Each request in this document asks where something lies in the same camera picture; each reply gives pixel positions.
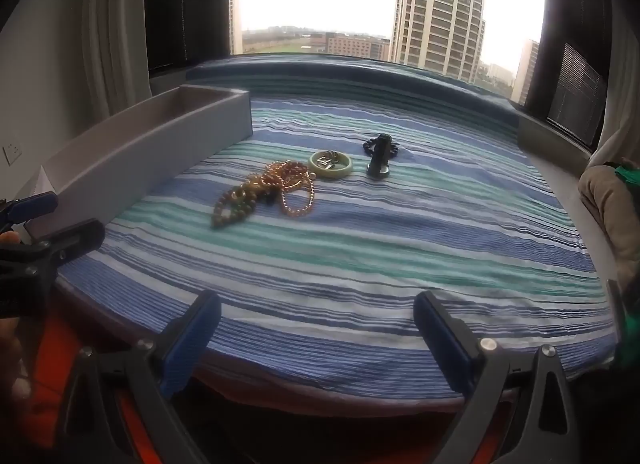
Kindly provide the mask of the white left curtain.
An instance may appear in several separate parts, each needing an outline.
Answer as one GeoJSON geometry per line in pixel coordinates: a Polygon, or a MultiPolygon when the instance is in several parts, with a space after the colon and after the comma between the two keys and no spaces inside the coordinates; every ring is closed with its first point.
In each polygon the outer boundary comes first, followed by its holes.
{"type": "Polygon", "coordinates": [[[82,58],[96,120],[150,98],[144,0],[84,0],[82,58]]]}

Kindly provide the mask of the white right curtain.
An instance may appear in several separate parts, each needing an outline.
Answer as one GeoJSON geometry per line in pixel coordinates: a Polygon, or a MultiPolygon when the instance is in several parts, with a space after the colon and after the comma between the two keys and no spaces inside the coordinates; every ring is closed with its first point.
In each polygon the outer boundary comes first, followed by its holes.
{"type": "Polygon", "coordinates": [[[612,6],[612,50],[602,132],[589,166],[624,159],[639,163],[639,41],[612,6]]]}

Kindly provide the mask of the white curtain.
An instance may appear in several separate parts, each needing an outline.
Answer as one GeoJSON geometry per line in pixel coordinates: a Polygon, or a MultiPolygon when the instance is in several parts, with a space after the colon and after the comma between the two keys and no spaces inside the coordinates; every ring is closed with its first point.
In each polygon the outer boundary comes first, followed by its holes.
{"type": "Polygon", "coordinates": [[[589,166],[624,159],[639,163],[639,41],[612,6],[612,50],[602,132],[589,166]]]}
{"type": "Polygon", "coordinates": [[[82,58],[96,120],[150,98],[144,0],[84,0],[82,58]]]}

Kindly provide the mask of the white cardboard box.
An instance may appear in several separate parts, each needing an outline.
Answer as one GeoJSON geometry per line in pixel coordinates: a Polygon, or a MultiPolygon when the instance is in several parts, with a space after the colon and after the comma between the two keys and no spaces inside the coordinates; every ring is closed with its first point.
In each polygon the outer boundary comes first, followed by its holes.
{"type": "Polygon", "coordinates": [[[34,238],[88,219],[106,225],[151,190],[253,134],[250,94],[181,85],[93,125],[43,162],[18,191],[58,206],[29,221],[34,238]]]}

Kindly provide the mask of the white wall power socket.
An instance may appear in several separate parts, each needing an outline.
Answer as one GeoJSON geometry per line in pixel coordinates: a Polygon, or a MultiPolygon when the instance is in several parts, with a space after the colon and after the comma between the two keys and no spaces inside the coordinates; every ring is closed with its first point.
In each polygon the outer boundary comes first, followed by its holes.
{"type": "Polygon", "coordinates": [[[16,141],[9,141],[2,146],[2,151],[6,157],[6,163],[11,166],[22,155],[22,148],[16,141]]]}

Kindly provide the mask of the black watch on stand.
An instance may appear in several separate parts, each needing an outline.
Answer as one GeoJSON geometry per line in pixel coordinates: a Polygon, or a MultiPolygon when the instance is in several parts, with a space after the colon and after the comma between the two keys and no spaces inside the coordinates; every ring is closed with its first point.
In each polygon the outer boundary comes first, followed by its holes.
{"type": "Polygon", "coordinates": [[[392,149],[392,137],[381,134],[372,143],[371,159],[367,168],[368,175],[374,178],[382,178],[388,175],[388,161],[390,161],[390,149],[392,149]]]}

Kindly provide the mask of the green cloth bag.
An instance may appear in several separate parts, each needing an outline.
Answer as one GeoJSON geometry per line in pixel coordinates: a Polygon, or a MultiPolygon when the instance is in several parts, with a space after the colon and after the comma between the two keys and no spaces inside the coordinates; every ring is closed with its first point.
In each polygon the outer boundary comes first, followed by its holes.
{"type": "Polygon", "coordinates": [[[616,176],[625,184],[631,195],[638,197],[640,193],[640,169],[627,165],[618,165],[616,176]]]}

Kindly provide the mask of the striped blue green bedspread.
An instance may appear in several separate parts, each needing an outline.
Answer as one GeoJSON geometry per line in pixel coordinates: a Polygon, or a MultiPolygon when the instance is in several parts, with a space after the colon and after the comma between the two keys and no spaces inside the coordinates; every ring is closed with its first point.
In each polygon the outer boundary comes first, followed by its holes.
{"type": "Polygon", "coordinates": [[[268,55],[209,62],[194,85],[250,94],[253,134],[111,221],[63,288],[112,330],[158,331],[203,290],[222,302],[205,372],[244,392],[428,408],[450,389],[413,322],[430,291],[501,346],[554,346],[569,376],[614,357],[585,241],[518,142],[506,99],[381,62],[268,55]],[[392,137],[390,172],[368,175],[392,137]],[[352,158],[341,179],[311,154],[352,158]]]}

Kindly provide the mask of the pale green jade bangle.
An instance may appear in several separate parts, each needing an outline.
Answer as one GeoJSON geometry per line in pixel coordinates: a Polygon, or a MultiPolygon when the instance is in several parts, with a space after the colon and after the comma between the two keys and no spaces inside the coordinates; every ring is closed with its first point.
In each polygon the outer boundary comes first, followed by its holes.
{"type": "Polygon", "coordinates": [[[354,165],[346,153],[335,150],[320,150],[311,154],[308,169],[319,178],[341,179],[348,176],[354,165]]]}

